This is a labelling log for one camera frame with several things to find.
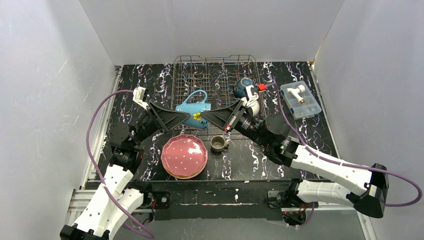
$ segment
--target teal cup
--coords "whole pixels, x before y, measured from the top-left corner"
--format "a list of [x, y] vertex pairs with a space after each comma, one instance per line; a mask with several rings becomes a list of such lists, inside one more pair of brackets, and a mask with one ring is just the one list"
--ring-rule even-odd
[[[204, 99], [201, 102], [189, 103], [189, 99], [193, 97], [196, 93], [203, 93]], [[211, 104], [206, 103], [208, 99], [208, 94], [203, 90], [196, 90], [182, 102], [181, 105], [177, 105], [175, 110], [178, 112], [189, 113], [190, 117], [183, 121], [182, 124], [196, 128], [196, 129], [208, 129], [209, 121], [200, 116], [200, 112], [211, 110]]]

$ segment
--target wire grid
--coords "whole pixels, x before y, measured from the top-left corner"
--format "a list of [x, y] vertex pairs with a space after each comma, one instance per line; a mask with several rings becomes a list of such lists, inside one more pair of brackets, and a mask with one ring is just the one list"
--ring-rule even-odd
[[[244, 78], [250, 78], [255, 83], [262, 83], [256, 60], [251, 55], [230, 55], [216, 57], [202, 57], [198, 55], [182, 55], [174, 61], [172, 84], [172, 108], [183, 101], [196, 90], [207, 93], [207, 103], [211, 109], [225, 108], [237, 102], [233, 95], [233, 86]], [[199, 93], [190, 98], [188, 103], [198, 103], [204, 99], [204, 94]], [[260, 110], [257, 120], [265, 119], [263, 93], [259, 93]], [[223, 131], [209, 124], [209, 129], [197, 129], [186, 125], [179, 125], [174, 129], [174, 134], [196, 134], [197, 136], [222, 135]], [[236, 130], [231, 135], [240, 135]]]

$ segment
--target plate stack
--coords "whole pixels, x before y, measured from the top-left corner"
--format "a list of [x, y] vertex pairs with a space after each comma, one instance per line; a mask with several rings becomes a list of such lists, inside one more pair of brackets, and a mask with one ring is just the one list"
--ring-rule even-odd
[[171, 176], [177, 179], [191, 179], [205, 168], [208, 151], [199, 138], [180, 134], [170, 138], [163, 146], [160, 159]]

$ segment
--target plastic container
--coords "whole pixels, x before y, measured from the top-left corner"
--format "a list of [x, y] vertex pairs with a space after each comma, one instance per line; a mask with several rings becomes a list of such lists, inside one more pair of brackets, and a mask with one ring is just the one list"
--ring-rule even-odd
[[[298, 94], [300, 97], [303, 98], [304, 103], [299, 102], [299, 100], [287, 90], [296, 89], [300, 85], [303, 85], [305, 88], [304, 92]], [[295, 81], [283, 84], [280, 86], [280, 92], [285, 103], [290, 108], [291, 114], [293, 114], [294, 119], [311, 118], [322, 111], [320, 105], [318, 104], [314, 95], [312, 95], [311, 90], [309, 90], [309, 87], [304, 81]]]

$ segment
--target yellow flower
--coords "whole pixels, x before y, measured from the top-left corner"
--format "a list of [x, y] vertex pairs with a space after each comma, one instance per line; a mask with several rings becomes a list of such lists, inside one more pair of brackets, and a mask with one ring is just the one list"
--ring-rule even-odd
[[200, 119], [202, 119], [202, 117], [200, 116], [200, 112], [195, 113], [195, 114], [193, 115], [193, 118], [194, 118], [194, 120], [196, 120], [196, 121], [200, 121]]

